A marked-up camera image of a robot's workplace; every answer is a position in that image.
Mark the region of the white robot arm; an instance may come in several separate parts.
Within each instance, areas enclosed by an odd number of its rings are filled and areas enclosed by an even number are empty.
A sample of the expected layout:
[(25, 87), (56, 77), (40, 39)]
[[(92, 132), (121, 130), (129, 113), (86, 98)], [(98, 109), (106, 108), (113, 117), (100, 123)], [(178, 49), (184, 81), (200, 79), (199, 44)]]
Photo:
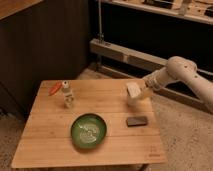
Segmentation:
[(182, 82), (213, 112), (213, 83), (197, 73), (197, 65), (191, 60), (173, 56), (164, 67), (148, 74), (143, 80), (152, 91)]

